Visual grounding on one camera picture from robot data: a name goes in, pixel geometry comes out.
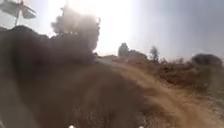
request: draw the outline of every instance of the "hazy sky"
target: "hazy sky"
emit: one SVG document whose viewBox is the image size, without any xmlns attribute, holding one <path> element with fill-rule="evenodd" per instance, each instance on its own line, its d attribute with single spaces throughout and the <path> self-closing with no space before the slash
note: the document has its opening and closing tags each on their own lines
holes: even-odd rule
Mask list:
<svg viewBox="0 0 224 128">
<path fill-rule="evenodd" d="M 29 0 L 37 18 L 20 20 L 40 33 L 52 34 L 50 23 L 64 0 Z M 122 42 L 149 53 L 158 47 L 168 59 L 205 52 L 224 58 L 224 0 L 101 0 L 102 18 L 98 51 L 116 54 Z M 14 19 L 0 12 L 0 24 L 11 28 Z"/>
</svg>

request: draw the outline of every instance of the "palm tree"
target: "palm tree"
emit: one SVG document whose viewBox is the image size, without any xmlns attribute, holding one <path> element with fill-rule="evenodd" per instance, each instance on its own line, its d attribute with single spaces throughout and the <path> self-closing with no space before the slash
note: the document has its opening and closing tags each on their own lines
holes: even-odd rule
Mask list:
<svg viewBox="0 0 224 128">
<path fill-rule="evenodd" d="M 24 19 L 33 19 L 36 17 L 36 12 L 24 5 L 23 0 L 21 2 L 4 0 L 4 2 L 0 4 L 0 10 L 16 18 L 15 26 L 17 26 L 20 12 L 22 12 Z"/>
</svg>

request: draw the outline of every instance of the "dark tree silhouette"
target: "dark tree silhouette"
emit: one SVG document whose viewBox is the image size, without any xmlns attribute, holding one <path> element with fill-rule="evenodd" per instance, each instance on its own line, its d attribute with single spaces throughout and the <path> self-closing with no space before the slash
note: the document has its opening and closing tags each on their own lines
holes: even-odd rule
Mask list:
<svg viewBox="0 0 224 128">
<path fill-rule="evenodd" d="M 54 32 L 58 35 L 75 34 L 88 41 L 90 49 L 97 46 L 100 20 L 93 15 L 79 14 L 68 6 L 62 8 L 62 15 L 58 16 L 56 22 L 52 23 Z"/>
<path fill-rule="evenodd" d="M 118 49 L 118 56 L 119 57 L 127 57 L 129 52 L 128 46 L 126 43 L 122 43 Z"/>
<path fill-rule="evenodd" d="M 197 54 L 191 60 L 199 65 L 222 67 L 222 60 L 212 54 Z"/>
<path fill-rule="evenodd" d="M 158 62 L 159 60 L 159 51 L 158 49 L 155 47 L 155 46 L 152 46 L 151 50 L 150 50 L 150 58 L 155 61 L 155 62 Z"/>
</svg>

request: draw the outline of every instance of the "vegetation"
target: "vegetation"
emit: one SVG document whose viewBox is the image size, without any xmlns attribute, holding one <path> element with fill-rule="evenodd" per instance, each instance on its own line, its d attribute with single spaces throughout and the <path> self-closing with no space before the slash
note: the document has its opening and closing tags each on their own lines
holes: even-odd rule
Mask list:
<svg viewBox="0 0 224 128">
<path fill-rule="evenodd" d="M 93 15 L 79 14 L 67 6 L 62 8 L 62 11 L 62 15 L 52 23 L 54 32 L 57 35 L 78 35 L 86 39 L 90 49 L 94 50 L 97 46 L 100 21 Z"/>
<path fill-rule="evenodd" d="M 159 60 L 159 51 L 155 46 L 152 46 L 151 50 L 150 50 L 151 56 L 150 58 L 154 61 L 154 62 L 158 62 Z"/>
<path fill-rule="evenodd" d="M 186 62 L 184 62 L 183 58 L 172 62 L 168 62 L 165 59 L 158 61 L 159 52 L 155 46 L 151 49 L 151 60 L 146 58 L 146 61 L 141 61 L 144 58 L 143 56 L 146 56 L 144 54 L 141 56 L 136 56 L 136 54 L 128 55 L 126 57 L 128 61 L 126 62 L 129 65 L 140 68 L 178 88 L 212 95 L 219 95 L 217 92 L 224 90 L 222 86 L 224 84 L 222 61 L 215 55 L 197 54 L 190 61 Z"/>
<path fill-rule="evenodd" d="M 118 56 L 119 57 L 127 57 L 128 52 L 129 52 L 129 48 L 128 48 L 127 44 L 122 43 L 118 49 Z"/>
</svg>

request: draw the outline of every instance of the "dirt road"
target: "dirt road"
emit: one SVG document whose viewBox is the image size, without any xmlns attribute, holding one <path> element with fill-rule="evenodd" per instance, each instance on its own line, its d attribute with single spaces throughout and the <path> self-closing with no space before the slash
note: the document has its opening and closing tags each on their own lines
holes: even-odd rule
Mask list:
<svg viewBox="0 0 224 128">
<path fill-rule="evenodd" d="M 19 79 L 18 92 L 42 128 L 223 127 L 211 104 L 127 65 L 98 59 L 37 69 Z"/>
</svg>

